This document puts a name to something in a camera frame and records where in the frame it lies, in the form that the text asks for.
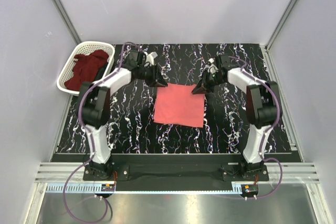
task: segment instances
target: dark red cloth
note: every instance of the dark red cloth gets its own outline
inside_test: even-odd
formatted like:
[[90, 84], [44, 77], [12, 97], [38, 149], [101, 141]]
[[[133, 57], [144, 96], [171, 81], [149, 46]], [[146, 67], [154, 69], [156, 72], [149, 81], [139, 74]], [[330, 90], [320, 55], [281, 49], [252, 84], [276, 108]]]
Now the dark red cloth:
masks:
[[104, 66], [109, 55], [103, 50], [96, 50], [90, 55], [75, 55], [77, 59], [73, 67], [73, 77], [64, 83], [69, 90], [79, 91], [85, 81], [93, 82], [99, 69]]

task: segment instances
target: cable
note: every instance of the cable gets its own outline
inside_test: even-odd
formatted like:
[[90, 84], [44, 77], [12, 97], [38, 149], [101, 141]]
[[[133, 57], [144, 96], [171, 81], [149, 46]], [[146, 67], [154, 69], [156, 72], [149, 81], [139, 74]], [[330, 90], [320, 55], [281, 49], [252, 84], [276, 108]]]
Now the cable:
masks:
[[[85, 220], [81, 220], [81, 219], [77, 218], [75, 215], [73, 215], [73, 213], [71, 212], [71, 209], [68, 207], [68, 204], [67, 204], [67, 201], [66, 201], [65, 191], [66, 191], [66, 188], [67, 188], [67, 185], [68, 185], [69, 181], [71, 180], [71, 177], [72, 177], [72, 176], [73, 176], [79, 169], [81, 169], [82, 167], [84, 167], [84, 166], [86, 166], [87, 164], [89, 164], [89, 163], [93, 160], [93, 158], [94, 158], [94, 156], [95, 156], [95, 154], [96, 154], [96, 146], [94, 145], [94, 140], [93, 140], [93, 136], [92, 136], [92, 131], [91, 131], [89, 128], [86, 127], [86, 125], [85, 125], [85, 123], [84, 123], [84, 121], [83, 121], [83, 117], [82, 117], [82, 108], [83, 108], [83, 105], [84, 105], [84, 103], [85, 103], [85, 101], [86, 101], [86, 98], [88, 97], [89, 93], [90, 93], [94, 88], [96, 88], [97, 86], [101, 85], [101, 84], [104, 83], [105, 81], [111, 79], [113, 76], [115, 76], [115, 75], [120, 71], [120, 69], [121, 69], [121, 65], [122, 65], [122, 61], [123, 61], [123, 55], [124, 55], [124, 52], [125, 52], [125, 46], [126, 46], [126, 45], [133, 45], [133, 46], [137, 47], [139, 51], [143, 52], [143, 50], [142, 50], [137, 44], [135, 44], [135, 43], [133, 43], [133, 42], [126, 42], [126, 43], [124, 43], [124, 44], [122, 45], [122, 47], [121, 47], [120, 61], [119, 61], [119, 65], [118, 65], [117, 70], [113, 71], [112, 73], [108, 74], [108, 75], [105, 76], [103, 79], [101, 79], [100, 81], [97, 81], [95, 84], [93, 84], [93, 85], [92, 85], [92, 86], [85, 92], [85, 94], [83, 95], [83, 98], [82, 98], [82, 100], [80, 101], [80, 104], [79, 104], [78, 121], [79, 121], [79, 124], [80, 124], [82, 127], [84, 127], [84, 129], [85, 129], [87, 135], [89, 136], [89, 141], [91, 141], [91, 145], [92, 145], [92, 153], [91, 153], [91, 157], [90, 157], [86, 162], [84, 162], [83, 164], [81, 164], [80, 166], [78, 166], [78, 167], [77, 167], [77, 168], [70, 174], [70, 176], [67, 178], [67, 180], [66, 180], [66, 182], [65, 182], [65, 184], [64, 184], [64, 188], [63, 188], [62, 195], [63, 195], [63, 203], [64, 203], [64, 207], [65, 207], [67, 213], [68, 213], [74, 220], [79, 221], [79, 222], [81, 222], [81, 223], [99, 223], [99, 222], [101, 222], [101, 221], [105, 218], [105, 216], [106, 216], [106, 214], [107, 214], [107, 211], [108, 211], [108, 205], [109, 205], [109, 204], [108, 204], [108, 201], [107, 201], [105, 198], [100, 197], [100, 199], [101, 199], [101, 200], [103, 199], [103, 201], [105, 202], [105, 205], [106, 205], [105, 213], [103, 214], [103, 216], [102, 216], [100, 219], [98, 219], [98, 220], [96, 220], [96, 221], [85, 221]], [[88, 197], [88, 198], [84, 199], [83, 201], [85, 201], [85, 200], [87, 200], [87, 199], [90, 199], [90, 198], [92, 198], [92, 197], [96, 197], [96, 196]]]
[[[248, 73], [246, 70], [245, 70], [245, 67], [247, 66], [247, 62], [242, 60], [242, 59], [239, 59], [237, 57], [233, 57], [233, 56], [229, 56], [229, 58], [231, 59], [235, 59], [235, 60], [239, 60], [241, 62], [244, 63], [244, 65], [240, 68], [240, 72], [242, 74], [244, 74], [245, 76], [249, 77], [251, 80], [254, 80], [255, 82], [261, 84], [262, 86], [264, 86], [266, 88], [266, 90], [272, 95], [272, 98], [273, 100], [275, 101], [275, 105], [277, 107], [277, 117], [276, 119], [274, 120], [274, 123], [272, 124], [272, 126], [270, 126], [266, 131], [271, 131], [278, 123], [279, 123], [279, 120], [280, 120], [280, 104], [279, 104], [279, 101], [278, 101], [278, 98], [277, 96], [274, 94], [274, 92], [272, 91], [272, 89], [270, 87], [268, 87], [263, 81], [261, 81], [260, 79], [254, 77], [252, 74]], [[269, 158], [264, 158], [263, 157], [263, 149], [262, 149], [262, 146], [265, 142], [265, 139], [266, 139], [266, 135], [265, 133], [262, 135], [262, 138], [261, 138], [261, 142], [260, 142], [260, 146], [259, 146], [259, 156], [261, 157], [261, 159], [266, 163], [268, 161], [275, 161], [276, 163], [278, 163], [279, 165], [279, 168], [280, 168], [280, 178], [279, 178], [279, 182], [277, 184], [277, 186], [274, 188], [273, 191], [271, 191], [270, 193], [266, 194], [266, 195], [263, 195], [263, 196], [259, 196], [258, 198], [266, 198], [272, 194], [274, 194], [278, 189], [279, 189], [279, 186], [282, 182], [282, 175], [283, 175], [283, 171], [282, 171], [282, 166], [281, 166], [281, 163], [280, 161], [278, 161], [276, 158], [273, 158], [273, 157], [269, 157]]]

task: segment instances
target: floor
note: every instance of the floor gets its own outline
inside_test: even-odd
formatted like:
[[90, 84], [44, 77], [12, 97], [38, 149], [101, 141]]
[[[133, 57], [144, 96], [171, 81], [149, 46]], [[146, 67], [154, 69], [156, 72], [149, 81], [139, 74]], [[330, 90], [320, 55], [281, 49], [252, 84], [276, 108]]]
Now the floor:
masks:
[[[261, 195], [272, 190], [269, 185], [260, 185], [259, 188]], [[94, 221], [103, 215], [105, 205], [96, 199], [81, 203], [88, 196], [91, 195], [67, 194], [66, 198], [76, 217]], [[108, 198], [108, 202], [110, 207], [102, 223], [317, 224], [308, 191], [304, 185], [297, 184], [281, 185], [274, 195], [249, 201], [233, 195], [115, 194]], [[62, 194], [46, 193], [37, 223], [78, 222], [66, 213]]]
[[[156, 51], [157, 64], [170, 83], [196, 84], [207, 60], [219, 53], [242, 58], [247, 70], [268, 80], [266, 64], [258, 44], [173, 44], [142, 45]], [[121, 45], [116, 45], [115, 58]], [[156, 89], [143, 81], [120, 89], [111, 98], [108, 145], [113, 153], [238, 153], [248, 138], [245, 95], [230, 84], [217, 86], [206, 96], [203, 128], [162, 125], [153, 122]], [[56, 153], [88, 153], [85, 132], [79, 127], [73, 97]], [[283, 122], [269, 137], [267, 152], [288, 153], [290, 145]]]

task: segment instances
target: white basket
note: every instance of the white basket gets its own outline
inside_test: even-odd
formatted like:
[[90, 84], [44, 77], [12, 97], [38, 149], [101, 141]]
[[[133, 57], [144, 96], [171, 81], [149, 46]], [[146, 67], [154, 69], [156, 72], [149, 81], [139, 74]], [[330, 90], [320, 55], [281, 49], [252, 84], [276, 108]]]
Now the white basket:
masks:
[[102, 49], [104, 50], [108, 55], [108, 65], [106, 67], [106, 70], [104, 72], [103, 78], [108, 75], [111, 71], [113, 62], [114, 62], [114, 46], [108, 44], [108, 43], [103, 43], [103, 42], [95, 42], [95, 41], [85, 41], [79, 44], [75, 49], [73, 50], [72, 54], [70, 55], [69, 59], [67, 60], [67, 63], [62, 69], [61, 74], [59, 75], [57, 79], [57, 87], [64, 92], [67, 92], [72, 95], [79, 95], [79, 91], [74, 91], [74, 90], [68, 90], [67, 87], [65, 87], [64, 83], [70, 78], [73, 77], [74, 73], [72, 69], [75, 66], [75, 62], [73, 61], [75, 55], [77, 54], [83, 54], [83, 55], [89, 55], [90, 53]]

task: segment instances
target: reflective floor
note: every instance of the reflective floor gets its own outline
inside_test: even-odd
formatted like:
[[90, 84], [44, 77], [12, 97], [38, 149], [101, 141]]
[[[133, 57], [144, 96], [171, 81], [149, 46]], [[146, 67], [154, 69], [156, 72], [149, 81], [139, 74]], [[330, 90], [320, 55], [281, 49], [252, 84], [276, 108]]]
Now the reflective floor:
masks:
[[[259, 194], [264, 195], [271, 189], [269, 185], [261, 185]], [[78, 205], [88, 196], [67, 194], [67, 202], [75, 216], [94, 221], [104, 213], [105, 204], [93, 198]], [[108, 198], [108, 202], [113, 216], [109, 209], [101, 223], [317, 223], [304, 185], [281, 185], [269, 198], [249, 201], [233, 195], [115, 194]], [[62, 195], [46, 193], [37, 223], [79, 223], [65, 212]]]

